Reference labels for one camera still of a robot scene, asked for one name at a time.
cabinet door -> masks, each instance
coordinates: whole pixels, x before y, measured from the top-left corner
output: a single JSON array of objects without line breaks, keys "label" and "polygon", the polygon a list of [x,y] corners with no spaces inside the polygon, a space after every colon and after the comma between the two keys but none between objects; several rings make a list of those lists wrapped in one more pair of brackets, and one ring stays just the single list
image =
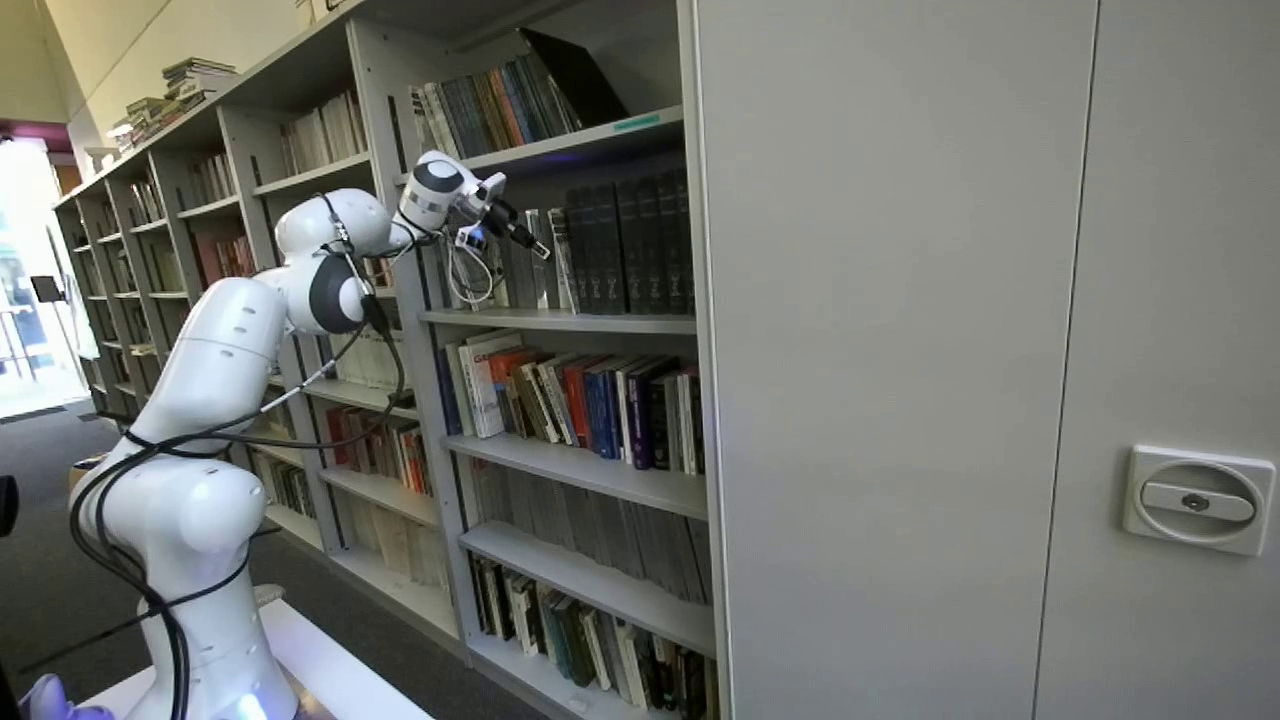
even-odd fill
[{"label": "cabinet door", "polygon": [[1122,478],[1130,443],[1280,462],[1280,3],[1102,8],[1041,720],[1265,720],[1278,533],[1124,536]]},{"label": "cabinet door", "polygon": [[691,11],[731,714],[1024,720],[1093,0]]}]

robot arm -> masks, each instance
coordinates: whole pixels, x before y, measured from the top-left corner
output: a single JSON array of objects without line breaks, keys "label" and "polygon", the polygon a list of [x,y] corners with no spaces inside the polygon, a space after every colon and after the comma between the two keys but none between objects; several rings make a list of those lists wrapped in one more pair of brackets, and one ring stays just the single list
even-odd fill
[{"label": "robot arm", "polygon": [[406,178],[398,217],[355,187],[326,193],[285,213],[277,226],[285,267],[260,282],[285,294],[292,333],[352,333],[367,320],[371,298],[361,282],[361,256],[393,256],[456,229],[456,246],[506,237],[549,259],[552,251],[500,201],[500,187],[506,172],[481,181],[462,161],[425,153]]},{"label": "robot arm", "polygon": [[393,256],[448,229],[456,240],[506,237],[531,249],[495,197],[500,185],[506,178],[481,181],[462,161],[428,153],[407,172],[398,217],[352,187],[303,201],[277,226],[280,267],[216,282],[199,298],[132,432],[71,500],[75,541],[96,541],[93,562],[141,589],[163,621],[163,635],[160,621],[143,624],[158,683],[132,720],[170,708],[223,715],[219,708],[242,705],[270,720],[292,715],[292,689],[260,652],[244,577],[263,514],[260,484],[194,452],[216,452],[228,432],[252,425],[285,333],[326,337],[378,320],[366,256]]}]

lock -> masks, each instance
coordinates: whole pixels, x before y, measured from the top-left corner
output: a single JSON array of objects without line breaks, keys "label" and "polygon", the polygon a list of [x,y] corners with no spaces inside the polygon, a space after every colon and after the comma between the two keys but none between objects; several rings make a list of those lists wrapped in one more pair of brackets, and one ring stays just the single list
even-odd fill
[{"label": "lock", "polygon": [[1124,533],[1260,556],[1271,489],[1271,462],[1137,443],[1124,479]]}]

bookshelf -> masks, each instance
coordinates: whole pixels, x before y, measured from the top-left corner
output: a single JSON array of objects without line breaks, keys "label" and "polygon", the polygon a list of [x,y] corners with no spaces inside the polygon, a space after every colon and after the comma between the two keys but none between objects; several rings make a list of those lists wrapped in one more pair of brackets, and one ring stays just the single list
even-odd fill
[{"label": "bookshelf", "polygon": [[[508,201],[535,213],[530,222],[541,231],[564,229],[559,259],[531,264],[525,249],[490,249],[506,267],[506,294],[481,307],[448,288],[448,251],[438,246],[382,264],[378,299],[398,324],[414,404],[387,404],[398,371],[384,349],[352,349],[366,370],[326,371],[342,341],[285,337],[270,395],[302,391],[256,436],[287,443],[256,443],[238,462],[263,479],[270,526],[569,715],[712,715],[706,708],[719,680],[702,320],[690,305],[698,237],[684,213],[684,11],[678,0],[348,3],[57,210],[104,349],[87,360],[96,408],[130,420],[158,387],[205,288],[280,264],[274,229],[302,201],[366,187],[393,210],[406,167],[442,144],[456,144],[481,178],[508,172]],[[530,78],[541,66],[519,26],[592,50],[628,112],[581,124],[564,95],[552,107],[549,82]],[[425,115],[462,115],[465,87],[490,115]],[[648,210],[640,226],[613,222],[633,204]],[[598,259],[588,231],[613,231]],[[564,384],[559,370],[541,370],[545,360],[617,364],[602,379],[621,391],[636,384],[633,395],[645,399],[636,440],[617,436],[633,457],[569,443],[569,399],[558,415],[559,440],[530,432],[531,425],[469,432],[456,420],[456,384],[445,379],[456,371],[448,353],[474,353],[491,333],[531,353],[530,370],[518,370],[530,371],[530,391]],[[598,425],[624,425],[621,415],[624,408],[602,408]],[[558,603],[549,621],[564,633],[506,633],[530,624],[495,612],[518,591],[530,601],[525,612]],[[581,643],[598,647],[592,678],[569,669]],[[656,669],[681,661],[702,689],[662,698],[678,689],[640,678],[645,652],[662,652]]]}]

floor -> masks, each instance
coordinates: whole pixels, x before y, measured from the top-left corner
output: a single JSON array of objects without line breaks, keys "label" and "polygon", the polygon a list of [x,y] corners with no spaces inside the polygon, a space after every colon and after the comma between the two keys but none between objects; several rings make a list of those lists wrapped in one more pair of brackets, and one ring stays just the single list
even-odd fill
[{"label": "floor", "polygon": [[[0,420],[0,474],[11,474],[23,494],[20,526],[0,541],[0,663],[15,691],[40,672],[57,672],[71,698],[93,698],[148,663],[132,627],[50,657],[132,617],[132,591],[93,568],[66,529],[68,464],[118,440],[112,425],[81,420],[81,412],[87,404]],[[256,586],[280,586],[292,607],[438,720],[541,720],[506,683],[469,669],[456,643],[387,612],[367,589],[338,577],[321,553],[285,533],[260,536],[249,568]]]}]

